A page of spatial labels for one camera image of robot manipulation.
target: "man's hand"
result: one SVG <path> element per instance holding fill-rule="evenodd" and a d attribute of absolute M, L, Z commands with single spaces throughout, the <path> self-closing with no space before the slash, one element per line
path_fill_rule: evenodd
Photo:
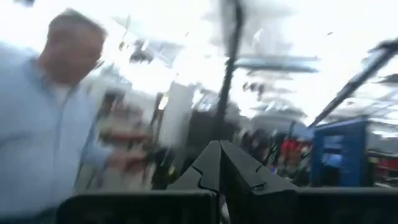
<path fill-rule="evenodd" d="M 145 168 L 145 156 L 146 154 L 142 151 L 114 151 L 107 160 L 109 167 L 120 170 L 121 172 L 140 172 Z"/>

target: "blue sign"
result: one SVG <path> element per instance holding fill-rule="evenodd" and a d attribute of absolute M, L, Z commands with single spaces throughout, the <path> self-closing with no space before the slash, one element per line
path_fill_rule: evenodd
<path fill-rule="evenodd" d="M 322 166 L 340 168 L 339 186 L 358 187 L 364 179 L 366 117 L 315 128 L 311 181 L 319 183 Z"/>

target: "man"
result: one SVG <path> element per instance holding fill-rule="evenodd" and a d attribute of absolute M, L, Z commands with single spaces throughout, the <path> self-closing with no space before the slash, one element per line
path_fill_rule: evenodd
<path fill-rule="evenodd" d="M 98 145 L 96 111 L 79 86 L 105 37 L 69 10 L 50 23 L 38 57 L 0 52 L 0 223 L 41 222 L 73 193 L 81 159 L 123 171 L 140 165 L 142 154 Z"/>

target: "light blue shirt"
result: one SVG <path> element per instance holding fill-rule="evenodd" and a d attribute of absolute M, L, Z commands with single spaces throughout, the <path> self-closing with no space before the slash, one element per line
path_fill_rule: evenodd
<path fill-rule="evenodd" d="M 0 47 L 0 220 L 34 216 L 73 193 L 81 160 L 104 166 L 95 107 L 80 88 L 63 104 L 34 58 Z"/>

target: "shirt collar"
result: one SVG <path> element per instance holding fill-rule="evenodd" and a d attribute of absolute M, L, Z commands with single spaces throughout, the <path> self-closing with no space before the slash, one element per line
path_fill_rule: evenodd
<path fill-rule="evenodd" d="M 31 57 L 27 61 L 27 71 L 26 74 L 30 76 L 30 78 L 33 78 L 35 82 L 39 83 L 40 85 L 46 87 L 46 88 L 52 88 L 54 84 L 50 81 L 48 76 L 45 74 L 45 71 L 41 69 L 39 66 L 36 64 L 37 57 Z M 81 88 L 80 84 L 77 84 L 77 86 L 71 88 L 71 91 L 78 91 Z"/>

